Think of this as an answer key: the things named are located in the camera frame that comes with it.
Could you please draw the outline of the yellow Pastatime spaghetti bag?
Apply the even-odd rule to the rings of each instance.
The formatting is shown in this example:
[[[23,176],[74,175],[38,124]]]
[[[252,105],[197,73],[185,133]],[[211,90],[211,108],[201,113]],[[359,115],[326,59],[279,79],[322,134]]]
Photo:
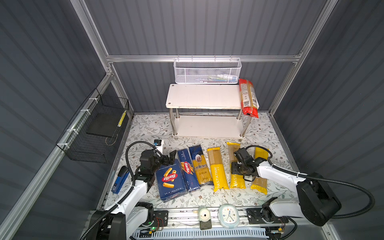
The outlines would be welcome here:
[[[220,189],[228,190],[229,187],[220,147],[209,148],[207,149],[207,152],[209,156],[211,174],[214,183],[214,193]]]
[[[228,152],[229,152],[229,161],[230,161],[230,170],[232,170],[232,163],[238,163],[238,160],[235,156],[235,152],[240,149],[240,144],[227,142]],[[230,189],[239,188],[245,189],[246,184],[243,176],[236,175],[231,173],[231,184]]]

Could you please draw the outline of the red spaghetti bag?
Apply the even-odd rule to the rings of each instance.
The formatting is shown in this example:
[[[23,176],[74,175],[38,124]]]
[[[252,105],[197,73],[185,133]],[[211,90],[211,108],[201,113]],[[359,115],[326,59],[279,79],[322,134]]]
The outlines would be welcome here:
[[[256,97],[254,85],[252,82],[239,79],[240,94],[241,94],[241,108],[246,116],[259,118],[259,103]]]

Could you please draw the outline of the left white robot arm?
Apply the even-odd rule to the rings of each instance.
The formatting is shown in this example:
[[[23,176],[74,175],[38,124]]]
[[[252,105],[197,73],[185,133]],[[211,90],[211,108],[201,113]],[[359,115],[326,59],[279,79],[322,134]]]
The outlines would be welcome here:
[[[140,156],[140,166],[133,176],[132,186],[105,211],[97,211],[82,240],[133,240],[132,234],[142,224],[152,222],[154,207],[141,201],[155,181],[160,167],[175,163],[176,151],[163,155],[158,150],[145,150]]]

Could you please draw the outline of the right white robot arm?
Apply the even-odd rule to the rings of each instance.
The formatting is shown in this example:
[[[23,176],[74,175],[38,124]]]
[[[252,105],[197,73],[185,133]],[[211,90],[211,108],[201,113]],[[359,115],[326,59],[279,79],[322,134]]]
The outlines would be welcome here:
[[[341,208],[342,204],[327,182],[311,180],[321,175],[304,174],[281,168],[271,162],[271,158],[253,158],[246,148],[234,152],[236,161],[231,163],[231,173],[243,177],[252,176],[271,180],[297,195],[292,199],[273,197],[262,205],[261,216],[266,223],[279,217],[306,218],[312,224],[322,227]]]

